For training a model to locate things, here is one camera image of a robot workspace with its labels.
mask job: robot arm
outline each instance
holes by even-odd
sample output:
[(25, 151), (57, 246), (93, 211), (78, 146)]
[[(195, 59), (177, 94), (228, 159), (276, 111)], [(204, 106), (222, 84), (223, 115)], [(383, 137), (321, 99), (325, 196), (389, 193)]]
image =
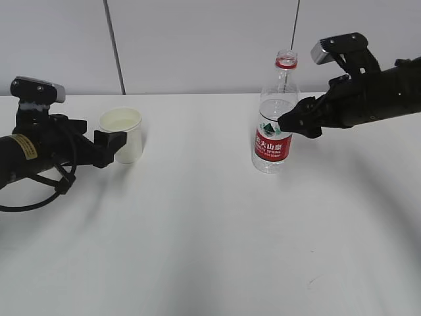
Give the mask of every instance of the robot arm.
[[(64, 87), (58, 84), (16, 77), (11, 84), (11, 93), (19, 98), (19, 103), (12, 135), (0, 138), (0, 189), (30, 178), (54, 187), (55, 193), (33, 205), (0, 205), (0, 211), (29, 211), (47, 205), (67, 193), (76, 180), (78, 165), (104, 168), (114, 161), (114, 154), (126, 144), (125, 132), (96, 130), (91, 142), (84, 136), (86, 121), (72, 120), (62, 114), (50, 115), (50, 105), (63, 103), (66, 98)], [(65, 166), (71, 166), (71, 170), (66, 170)], [(61, 180), (51, 180), (38, 174), (52, 168), (60, 172)]]
[(315, 63), (336, 61), (348, 74), (330, 80), (323, 96), (302, 99), (282, 115), (281, 130), (317, 138), (322, 127), (350, 128), (421, 112), (421, 57), (398, 59), (382, 72), (367, 46), (359, 33), (320, 40), (311, 51)]

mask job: water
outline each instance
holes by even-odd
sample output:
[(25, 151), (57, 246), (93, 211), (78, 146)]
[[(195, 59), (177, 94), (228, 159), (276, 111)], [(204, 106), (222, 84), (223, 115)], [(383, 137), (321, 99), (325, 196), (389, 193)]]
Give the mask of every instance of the water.
[[(259, 132), (264, 135), (264, 130), (261, 126), (267, 126), (267, 124), (271, 124), (274, 129), (278, 128), (278, 117), (282, 116), (283, 114), (289, 112), (294, 108), (293, 104), (289, 101), (284, 99), (268, 99), (262, 102), (260, 106), (260, 115), (259, 115), (259, 123), (258, 123), (258, 130)], [(268, 134), (264, 135), (269, 141), (274, 142), (276, 144), (283, 144), (287, 148), (285, 157), (280, 161), (267, 161), (265, 159), (260, 158), (256, 151), (253, 150), (253, 157), (252, 161), (254, 166), (265, 173), (278, 173), (282, 169), (282, 165), (285, 162), (285, 158), (287, 157), (287, 153), (289, 151), (289, 144), (285, 144), (284, 142), (288, 137), (291, 136), (289, 132), (280, 131), (280, 134), (275, 134), (269, 136)]]

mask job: red bottle cap ring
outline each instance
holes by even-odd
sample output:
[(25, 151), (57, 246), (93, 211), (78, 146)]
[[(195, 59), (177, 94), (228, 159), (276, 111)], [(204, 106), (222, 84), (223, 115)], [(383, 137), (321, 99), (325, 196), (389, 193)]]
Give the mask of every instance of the red bottle cap ring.
[(282, 69), (294, 69), (297, 67), (297, 53), (288, 49), (278, 52), (275, 65)]

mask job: yellow label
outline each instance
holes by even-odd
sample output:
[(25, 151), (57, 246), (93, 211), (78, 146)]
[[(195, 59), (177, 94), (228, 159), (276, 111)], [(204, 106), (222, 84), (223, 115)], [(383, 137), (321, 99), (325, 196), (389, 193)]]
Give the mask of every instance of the yellow label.
[(19, 144), (19, 146), (22, 148), (26, 160), (32, 160), (38, 157), (37, 150), (35, 149), (35, 146), (33, 143), (27, 138), (25, 135), (22, 134), (14, 134), (10, 135), (9, 137), (16, 140), (16, 143)]

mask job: red bottle label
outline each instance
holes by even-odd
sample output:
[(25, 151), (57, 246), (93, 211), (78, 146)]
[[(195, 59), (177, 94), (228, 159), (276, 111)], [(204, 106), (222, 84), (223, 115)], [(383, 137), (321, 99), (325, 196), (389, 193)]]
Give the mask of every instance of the red bottle label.
[(267, 161), (281, 161), (288, 157), (289, 147), (291, 145), (292, 135), (282, 138), (281, 140), (273, 140), (264, 137), (259, 129), (256, 131), (255, 153), (262, 159)]

